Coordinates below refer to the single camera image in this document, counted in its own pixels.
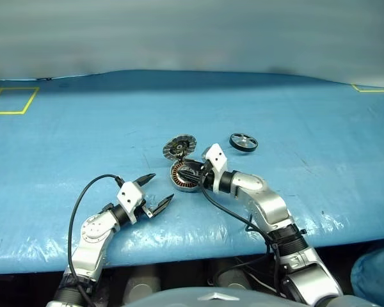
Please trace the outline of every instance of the metal gear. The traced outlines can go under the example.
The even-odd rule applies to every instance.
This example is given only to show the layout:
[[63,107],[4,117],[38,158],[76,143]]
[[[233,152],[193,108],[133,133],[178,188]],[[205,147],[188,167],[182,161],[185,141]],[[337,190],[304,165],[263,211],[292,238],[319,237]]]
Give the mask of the metal gear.
[[163,148],[164,156],[169,160],[181,160],[194,152],[196,139],[189,134],[181,134],[171,139]]

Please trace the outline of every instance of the copper coil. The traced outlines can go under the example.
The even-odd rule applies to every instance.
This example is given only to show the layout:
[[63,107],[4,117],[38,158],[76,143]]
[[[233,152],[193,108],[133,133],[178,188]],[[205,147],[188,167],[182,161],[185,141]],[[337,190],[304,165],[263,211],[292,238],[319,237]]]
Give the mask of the copper coil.
[[172,170],[171,170],[171,177],[173,182],[179,187],[187,187],[187,188],[193,188],[197,185],[192,182],[185,182],[183,179],[181,179],[178,175],[178,170],[180,170],[183,167],[187,167],[183,162],[177,162]]

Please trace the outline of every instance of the black ring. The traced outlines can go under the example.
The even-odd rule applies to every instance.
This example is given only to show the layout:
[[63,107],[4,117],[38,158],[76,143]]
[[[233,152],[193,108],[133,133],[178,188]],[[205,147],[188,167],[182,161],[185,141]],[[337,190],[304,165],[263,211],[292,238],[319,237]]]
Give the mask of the black ring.
[[254,152],[259,145],[255,138],[244,133],[233,133],[229,143],[241,152]]

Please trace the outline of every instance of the metal disc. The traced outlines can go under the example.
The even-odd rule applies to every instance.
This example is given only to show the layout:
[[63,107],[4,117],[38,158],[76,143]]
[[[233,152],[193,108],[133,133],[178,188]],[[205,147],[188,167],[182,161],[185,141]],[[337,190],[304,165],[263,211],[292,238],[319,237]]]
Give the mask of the metal disc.
[[196,171],[191,169],[189,166],[185,165],[183,161],[175,161],[171,166],[171,181],[174,184],[174,186],[183,192],[195,192],[198,190],[199,186],[197,184],[194,184],[192,182],[187,182],[183,180],[179,175],[178,171],[190,171],[194,175],[198,175]]
[[254,152],[258,145],[255,138],[244,133],[233,133],[229,138],[229,143],[242,152]]
[[165,144],[163,153],[169,160],[178,160],[192,153],[195,147],[196,139],[193,136],[181,134]]

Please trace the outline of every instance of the white wall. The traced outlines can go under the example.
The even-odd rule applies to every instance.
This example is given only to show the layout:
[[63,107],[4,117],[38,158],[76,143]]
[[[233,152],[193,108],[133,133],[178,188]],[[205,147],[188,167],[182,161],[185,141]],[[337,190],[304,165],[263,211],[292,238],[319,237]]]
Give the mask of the white wall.
[[384,86],[384,0],[0,0],[0,79],[121,69]]

